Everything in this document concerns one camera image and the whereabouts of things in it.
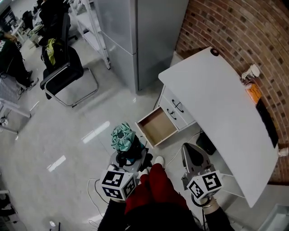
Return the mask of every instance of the white shelf rack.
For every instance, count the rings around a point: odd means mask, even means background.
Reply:
[[[105,43],[101,34],[101,28],[99,26],[98,17],[96,10],[91,7],[93,5],[93,0],[83,0],[85,5],[84,12],[77,14],[76,10],[73,7],[73,4],[70,3],[72,9],[72,16],[75,18],[78,24],[78,31],[82,37],[88,42],[88,44],[97,51],[102,59],[105,62],[107,69],[110,69],[108,62],[107,52],[105,51]]]

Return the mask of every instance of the green cloth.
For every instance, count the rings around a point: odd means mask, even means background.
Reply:
[[[134,142],[135,131],[132,131],[128,123],[124,122],[112,132],[112,147],[117,151],[126,152]]]

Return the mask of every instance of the white cabinet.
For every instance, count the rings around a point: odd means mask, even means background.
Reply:
[[[154,148],[195,122],[182,103],[164,86],[157,109],[138,121],[136,126]]]

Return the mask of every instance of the open drawer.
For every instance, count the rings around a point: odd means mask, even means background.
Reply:
[[[152,148],[178,132],[178,128],[161,107],[157,107],[135,124]]]

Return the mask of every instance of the brick wall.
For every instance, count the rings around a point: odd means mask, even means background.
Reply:
[[[190,0],[176,51],[212,46],[241,74],[253,63],[255,80],[280,138],[289,143],[289,11],[281,0]],[[270,180],[289,184],[289,158],[279,158]]]

